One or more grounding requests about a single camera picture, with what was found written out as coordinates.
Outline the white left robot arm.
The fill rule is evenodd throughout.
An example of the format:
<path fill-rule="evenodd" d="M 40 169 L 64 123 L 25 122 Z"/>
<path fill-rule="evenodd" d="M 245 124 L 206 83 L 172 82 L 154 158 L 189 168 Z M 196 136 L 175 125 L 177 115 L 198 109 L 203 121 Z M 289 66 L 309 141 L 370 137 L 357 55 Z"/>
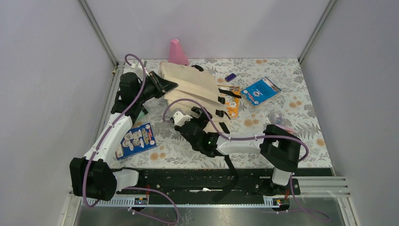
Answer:
<path fill-rule="evenodd" d="M 73 193 L 81 196 L 84 205 L 89 208 L 99 201 L 110 201 L 119 190 L 129 188 L 136 194 L 145 190 L 146 181 L 137 170 L 114 170 L 109 167 L 108 161 L 137 120 L 143 104 L 152 98 L 163 97 L 178 86 L 153 71 L 146 72 L 139 57 L 132 57 L 138 60 L 136 69 L 142 76 L 139 77 L 136 72 L 121 75 L 119 90 L 103 131 L 84 156 L 73 158 L 69 165 Z"/>

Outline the beige canvas backpack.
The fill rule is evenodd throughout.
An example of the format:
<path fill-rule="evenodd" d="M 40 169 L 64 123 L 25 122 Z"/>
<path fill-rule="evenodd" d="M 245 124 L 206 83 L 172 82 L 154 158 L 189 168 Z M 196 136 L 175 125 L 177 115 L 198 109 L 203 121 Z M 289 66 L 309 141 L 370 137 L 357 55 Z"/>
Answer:
<path fill-rule="evenodd" d="M 160 75 L 163 79 L 178 84 L 177 88 L 164 96 L 170 111 L 174 112 L 179 108 L 184 114 L 198 118 L 199 115 L 191 111 L 191 108 L 198 107 L 209 118 L 209 123 L 204 129 L 206 132 L 229 133 L 231 118 L 225 99 L 221 97 L 222 90 L 218 88 L 212 74 L 196 65 L 163 62 L 160 66 Z"/>

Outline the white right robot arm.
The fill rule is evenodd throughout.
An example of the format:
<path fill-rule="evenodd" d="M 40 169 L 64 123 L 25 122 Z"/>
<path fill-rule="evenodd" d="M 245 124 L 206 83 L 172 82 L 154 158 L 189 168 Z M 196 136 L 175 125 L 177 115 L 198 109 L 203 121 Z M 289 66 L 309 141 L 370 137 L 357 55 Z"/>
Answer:
<path fill-rule="evenodd" d="M 173 111 L 171 121 L 175 130 L 194 151 L 211 158 L 223 156 L 234 175 L 234 180 L 218 195 L 219 199 L 234 189 L 238 182 L 238 174 L 230 160 L 230 155 L 236 153 L 260 154 L 273 165 L 270 182 L 264 188 L 255 189 L 255 192 L 267 196 L 293 194 L 288 185 L 292 182 L 292 175 L 298 169 L 299 162 L 309 154 L 308 146 L 301 139 L 275 124 L 267 125 L 262 133 L 230 134 L 223 122 L 218 126 L 215 124 L 213 114 L 205 106 L 188 98 L 171 102 L 165 112 L 179 102 L 192 102 L 194 106 L 189 113 L 179 108 Z"/>

